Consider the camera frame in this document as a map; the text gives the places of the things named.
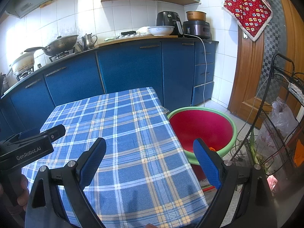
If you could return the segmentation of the person's left hand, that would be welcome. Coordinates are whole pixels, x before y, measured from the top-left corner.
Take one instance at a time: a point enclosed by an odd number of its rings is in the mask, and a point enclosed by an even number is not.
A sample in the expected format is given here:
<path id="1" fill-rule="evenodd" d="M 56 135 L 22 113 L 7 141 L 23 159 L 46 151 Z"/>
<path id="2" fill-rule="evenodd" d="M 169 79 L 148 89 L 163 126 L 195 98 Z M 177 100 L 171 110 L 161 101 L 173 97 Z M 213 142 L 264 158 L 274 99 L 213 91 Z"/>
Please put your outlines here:
<path id="1" fill-rule="evenodd" d="M 11 214 L 17 214 L 21 209 L 26 212 L 29 189 L 28 179 L 22 173 L 11 173 L 1 177 L 1 197 Z"/>

